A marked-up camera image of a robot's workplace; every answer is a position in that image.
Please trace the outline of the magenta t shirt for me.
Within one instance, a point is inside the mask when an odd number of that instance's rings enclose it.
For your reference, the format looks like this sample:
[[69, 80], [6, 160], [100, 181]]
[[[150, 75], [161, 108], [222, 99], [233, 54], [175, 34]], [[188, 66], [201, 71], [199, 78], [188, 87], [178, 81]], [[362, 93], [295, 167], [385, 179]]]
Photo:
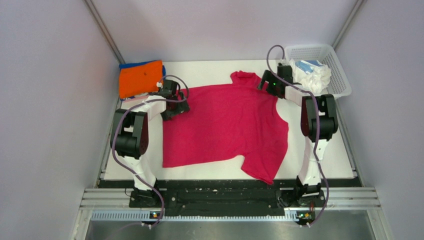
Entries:
[[164, 121], [164, 168], [243, 156], [241, 170], [269, 185], [289, 147], [289, 124], [275, 96], [258, 89], [261, 78], [235, 71], [231, 83], [191, 88], [189, 111]]

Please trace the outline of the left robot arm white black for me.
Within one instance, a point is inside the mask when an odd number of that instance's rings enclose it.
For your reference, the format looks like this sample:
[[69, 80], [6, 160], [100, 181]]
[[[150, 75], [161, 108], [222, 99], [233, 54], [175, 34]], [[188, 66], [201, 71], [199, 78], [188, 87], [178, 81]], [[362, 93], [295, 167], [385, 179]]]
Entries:
[[190, 110], [190, 89], [182, 79], [176, 76], [169, 79], [166, 75], [157, 86], [158, 91], [150, 92], [134, 106], [115, 111], [110, 138], [113, 159], [133, 177], [131, 197], [149, 207], [156, 206], [162, 200], [155, 186], [157, 178], [144, 159], [149, 146], [149, 122], [156, 116], [169, 121]]

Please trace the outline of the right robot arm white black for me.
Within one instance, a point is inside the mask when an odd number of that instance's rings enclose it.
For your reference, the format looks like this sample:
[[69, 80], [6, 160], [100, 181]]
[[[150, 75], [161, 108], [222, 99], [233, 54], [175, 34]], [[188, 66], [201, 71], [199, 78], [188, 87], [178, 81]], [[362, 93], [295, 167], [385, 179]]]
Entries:
[[277, 65], [277, 72], [264, 71], [258, 89], [265, 89], [272, 96], [300, 107], [300, 129], [305, 137], [304, 157], [293, 192], [283, 194], [282, 199], [299, 206], [307, 206], [313, 199], [323, 200], [322, 184], [328, 181], [323, 176], [321, 162], [329, 141], [339, 128], [335, 97], [332, 94], [316, 96], [294, 83], [291, 66], [281, 63]]

